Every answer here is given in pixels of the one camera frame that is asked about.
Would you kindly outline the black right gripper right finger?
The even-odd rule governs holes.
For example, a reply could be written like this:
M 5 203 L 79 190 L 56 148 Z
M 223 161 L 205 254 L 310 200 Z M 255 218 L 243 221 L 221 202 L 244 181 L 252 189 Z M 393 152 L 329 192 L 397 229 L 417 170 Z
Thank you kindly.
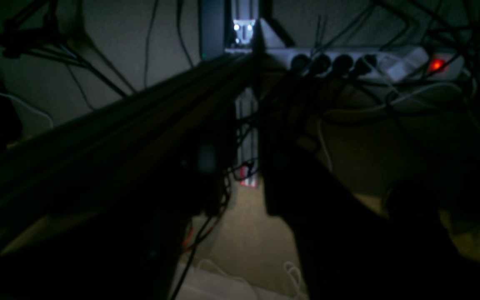
M 480 300 L 480 262 L 463 256 L 441 208 L 480 201 L 480 137 L 409 101 L 329 116 L 359 88 L 286 72 L 261 102 L 267 211 L 295 236 L 312 300 Z

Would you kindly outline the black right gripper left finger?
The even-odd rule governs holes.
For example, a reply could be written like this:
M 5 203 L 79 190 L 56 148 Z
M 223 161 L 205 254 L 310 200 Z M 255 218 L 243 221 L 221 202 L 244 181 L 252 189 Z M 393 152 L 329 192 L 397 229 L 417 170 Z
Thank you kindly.
M 0 156 L 0 300 L 167 300 L 257 67 L 223 55 Z

